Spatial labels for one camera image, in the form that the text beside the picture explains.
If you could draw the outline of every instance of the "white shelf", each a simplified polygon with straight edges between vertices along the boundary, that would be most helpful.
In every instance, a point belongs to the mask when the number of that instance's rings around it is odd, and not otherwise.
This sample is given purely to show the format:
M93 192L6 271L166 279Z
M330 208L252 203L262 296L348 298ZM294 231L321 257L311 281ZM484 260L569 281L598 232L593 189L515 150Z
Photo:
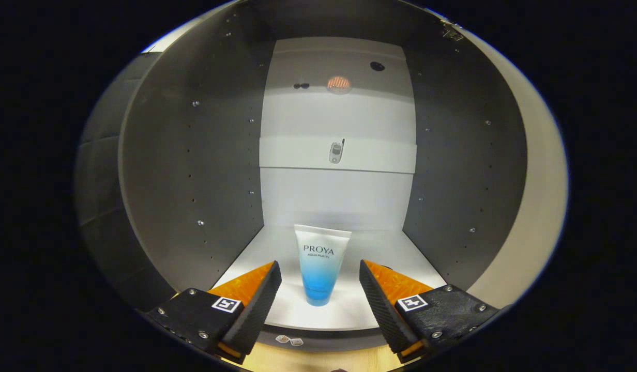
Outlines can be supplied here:
M330 302L311 306L305 301L293 227L264 226L215 287L274 259L279 262L282 283L266 324L278 327L320 331L377 328L359 283L361 259L388 266L430 287L446 284L402 231L353 231Z

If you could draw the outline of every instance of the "white back panel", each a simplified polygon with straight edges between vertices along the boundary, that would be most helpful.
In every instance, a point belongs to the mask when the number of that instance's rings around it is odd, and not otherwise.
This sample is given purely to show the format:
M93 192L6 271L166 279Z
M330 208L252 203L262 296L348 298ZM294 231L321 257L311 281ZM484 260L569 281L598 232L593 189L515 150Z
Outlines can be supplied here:
M372 61L385 70L371 69ZM335 75L350 80L348 94L328 92L326 83ZM295 83L309 83L309 88L293 89ZM294 135L415 144L415 99L401 47L349 38L278 40L266 81L261 137Z
M373 61L385 70L373 70ZM350 80L348 94L328 91L335 75ZM309 88L294 89L296 83ZM331 164L330 145L343 138L342 162ZM266 226L401 231L416 157L415 99L403 49L351 38L278 40L260 144Z
M401 231L411 174L261 168L266 226Z

